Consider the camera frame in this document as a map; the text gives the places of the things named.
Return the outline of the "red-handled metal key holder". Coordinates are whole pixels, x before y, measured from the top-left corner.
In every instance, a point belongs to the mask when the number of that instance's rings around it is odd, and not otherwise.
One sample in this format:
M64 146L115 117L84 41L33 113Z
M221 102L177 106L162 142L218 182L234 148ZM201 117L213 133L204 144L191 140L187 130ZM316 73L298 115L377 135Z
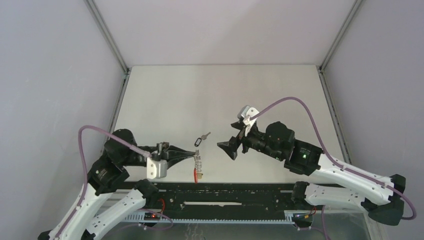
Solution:
M202 177L203 177L202 159L201 159L201 155L200 155L199 150L195 151L193 159L194 159L194 171L193 171L194 183L197 184L199 182L199 180L202 179Z

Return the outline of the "black key tag with key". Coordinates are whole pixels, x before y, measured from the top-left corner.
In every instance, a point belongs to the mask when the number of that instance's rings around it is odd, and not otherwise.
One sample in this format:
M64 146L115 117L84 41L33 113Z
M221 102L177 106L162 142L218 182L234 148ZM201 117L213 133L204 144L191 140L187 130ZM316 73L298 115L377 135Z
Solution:
M199 147L199 146L200 146L200 144L202 143L202 141L206 140L206 139L207 139L207 137L208 137L210 134L211 134L211 132L208 132L208 133L203 134L202 136L198 137L198 138L196 139L196 141L194 142L194 146L195 146L195 147Z

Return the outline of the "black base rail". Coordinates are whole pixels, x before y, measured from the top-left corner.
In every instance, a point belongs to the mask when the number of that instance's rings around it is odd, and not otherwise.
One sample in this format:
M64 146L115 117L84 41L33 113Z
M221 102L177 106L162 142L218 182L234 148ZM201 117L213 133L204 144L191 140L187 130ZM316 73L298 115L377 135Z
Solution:
M283 221L289 212L317 213L321 207L292 201L293 183L157 182L159 192L145 208L173 220Z

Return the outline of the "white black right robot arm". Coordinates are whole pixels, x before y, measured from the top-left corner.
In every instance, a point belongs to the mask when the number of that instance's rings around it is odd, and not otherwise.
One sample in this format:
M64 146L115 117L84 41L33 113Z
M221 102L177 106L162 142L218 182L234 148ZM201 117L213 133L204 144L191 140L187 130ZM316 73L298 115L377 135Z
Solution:
M297 140L294 131L280 121L269 124L265 132L259 131L256 124L247 130L241 121L231 126L239 133L228 141L218 142L217 146L232 160L237 158L239 148L244 154L253 149L283 162L284 168L292 173L325 178L337 185L296 182L290 196L295 208L335 205L366 212L369 218L384 225L400 223L405 206L400 196L405 190L405 177L373 174L333 158L319 146Z

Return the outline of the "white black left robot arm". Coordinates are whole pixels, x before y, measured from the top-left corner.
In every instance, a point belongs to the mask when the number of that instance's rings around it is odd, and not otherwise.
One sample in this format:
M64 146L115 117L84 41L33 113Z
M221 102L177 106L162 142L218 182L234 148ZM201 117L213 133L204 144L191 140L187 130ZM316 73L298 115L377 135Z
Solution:
M151 182L164 178L167 170L183 160L195 156L194 151L184 150L160 142L155 146L140 146L129 129L107 132L109 139L103 152L90 169L85 161L82 132L94 126L83 126L78 132L78 147L83 165L84 180L81 191L72 207L54 228L39 234L39 240L100 240L130 213L153 208L159 200L159 190ZM101 206L129 178L126 167L145 167L147 178L137 181L130 192L101 214Z

